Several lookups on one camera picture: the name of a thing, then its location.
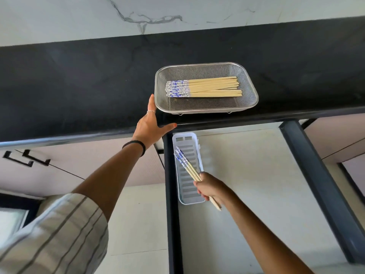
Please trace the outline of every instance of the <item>black drawer frame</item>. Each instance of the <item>black drawer frame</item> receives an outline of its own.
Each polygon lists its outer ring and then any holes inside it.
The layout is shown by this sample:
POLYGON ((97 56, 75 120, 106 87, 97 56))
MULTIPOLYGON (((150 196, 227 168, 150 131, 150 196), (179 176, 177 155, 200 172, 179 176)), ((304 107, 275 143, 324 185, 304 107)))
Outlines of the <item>black drawer frame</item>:
MULTIPOLYGON (((235 123, 235 126, 258 124, 253 122, 235 123)), ((217 127, 194 127, 194 130, 217 127)), ((365 231, 343 197, 332 176, 318 156, 312 143, 296 120, 285 121, 280 130, 295 157, 310 189, 322 209, 344 255, 349 263, 365 264, 365 231)), ((179 128, 174 132, 191 131, 179 128)), ((170 274, 183 274, 183 257, 180 241, 180 223, 173 155, 172 132, 163 137, 165 157, 167 239, 170 274)))

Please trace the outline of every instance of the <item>person's left hand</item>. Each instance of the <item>person's left hand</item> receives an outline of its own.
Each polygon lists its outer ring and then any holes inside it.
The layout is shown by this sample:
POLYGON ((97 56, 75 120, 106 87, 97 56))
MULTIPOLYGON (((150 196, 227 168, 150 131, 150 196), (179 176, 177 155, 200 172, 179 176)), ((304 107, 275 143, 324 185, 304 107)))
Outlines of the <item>person's left hand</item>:
POLYGON ((177 127, 176 123, 168 124, 162 128, 157 126, 156 120, 156 105, 154 95, 150 96, 148 101, 147 113, 137 123, 136 130, 132 140, 139 140, 144 143, 148 149, 153 143, 156 143, 165 133, 177 127))

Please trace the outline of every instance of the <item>open drawer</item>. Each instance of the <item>open drawer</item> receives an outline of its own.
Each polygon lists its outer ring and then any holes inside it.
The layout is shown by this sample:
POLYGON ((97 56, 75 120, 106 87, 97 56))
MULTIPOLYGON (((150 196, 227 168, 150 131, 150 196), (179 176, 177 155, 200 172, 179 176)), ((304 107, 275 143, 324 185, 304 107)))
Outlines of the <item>open drawer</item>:
MULTIPOLYGON (((204 170, 308 266, 365 262, 363 228, 297 121, 193 132, 204 170)), ((262 273, 225 208, 178 201, 171 138, 163 139, 170 273, 262 273)))

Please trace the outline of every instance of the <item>person's right arm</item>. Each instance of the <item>person's right arm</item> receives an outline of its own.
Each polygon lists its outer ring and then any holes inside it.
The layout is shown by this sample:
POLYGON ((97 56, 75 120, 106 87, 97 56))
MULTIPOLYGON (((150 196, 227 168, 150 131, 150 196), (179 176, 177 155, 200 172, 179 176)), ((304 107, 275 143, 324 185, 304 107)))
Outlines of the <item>person's right arm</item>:
POLYGON ((214 197, 225 205, 266 274, 313 274, 274 233, 240 200, 226 184, 202 172, 202 182, 194 182, 198 193, 214 197))

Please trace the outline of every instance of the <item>person's left arm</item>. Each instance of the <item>person's left arm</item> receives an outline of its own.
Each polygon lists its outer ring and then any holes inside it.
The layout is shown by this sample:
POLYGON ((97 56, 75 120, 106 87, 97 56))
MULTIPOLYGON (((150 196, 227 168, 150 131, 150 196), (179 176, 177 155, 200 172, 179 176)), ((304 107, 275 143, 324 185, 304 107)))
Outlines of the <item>person's left arm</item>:
MULTIPOLYGON (((153 95, 133 140, 146 149, 176 127, 157 126, 153 95)), ((143 147, 131 143, 0 247, 0 273, 94 273, 107 252, 108 223, 143 147)))

